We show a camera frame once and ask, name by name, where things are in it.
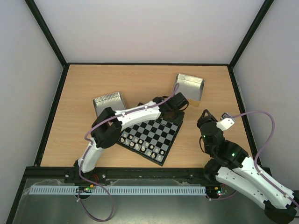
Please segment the silver tin with pieces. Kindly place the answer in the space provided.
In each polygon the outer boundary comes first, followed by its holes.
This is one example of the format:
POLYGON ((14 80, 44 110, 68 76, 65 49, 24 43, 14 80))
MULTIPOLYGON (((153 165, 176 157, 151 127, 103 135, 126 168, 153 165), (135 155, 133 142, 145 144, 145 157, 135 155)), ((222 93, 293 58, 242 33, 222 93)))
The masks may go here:
POLYGON ((126 106, 120 92, 113 92, 93 99, 93 106, 96 117, 98 117, 105 108, 111 107, 114 111, 125 110, 126 106))

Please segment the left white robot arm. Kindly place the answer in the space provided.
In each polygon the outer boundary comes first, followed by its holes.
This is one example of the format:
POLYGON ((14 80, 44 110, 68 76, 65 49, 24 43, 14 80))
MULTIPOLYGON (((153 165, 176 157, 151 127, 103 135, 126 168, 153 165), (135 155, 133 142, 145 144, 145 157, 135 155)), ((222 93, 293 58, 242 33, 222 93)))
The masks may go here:
POLYGON ((176 123, 183 118, 183 108, 188 105, 188 100, 179 92, 166 98, 156 97, 152 101, 130 109, 105 108, 85 134, 88 146, 77 160, 80 173, 93 171, 101 154, 116 144, 124 129, 159 118, 176 123))

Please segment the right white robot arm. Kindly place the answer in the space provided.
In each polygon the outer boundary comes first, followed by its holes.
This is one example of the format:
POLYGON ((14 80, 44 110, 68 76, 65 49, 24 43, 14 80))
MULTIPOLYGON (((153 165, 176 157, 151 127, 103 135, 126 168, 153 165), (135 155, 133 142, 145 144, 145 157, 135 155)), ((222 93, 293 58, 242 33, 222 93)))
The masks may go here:
POLYGON ((197 121, 199 146, 210 156, 204 167, 207 182, 233 188, 257 204, 277 224, 288 224, 299 217, 299 192, 285 187, 257 164, 238 144, 224 137, 234 125, 234 117, 224 113, 217 120, 205 109, 197 121))

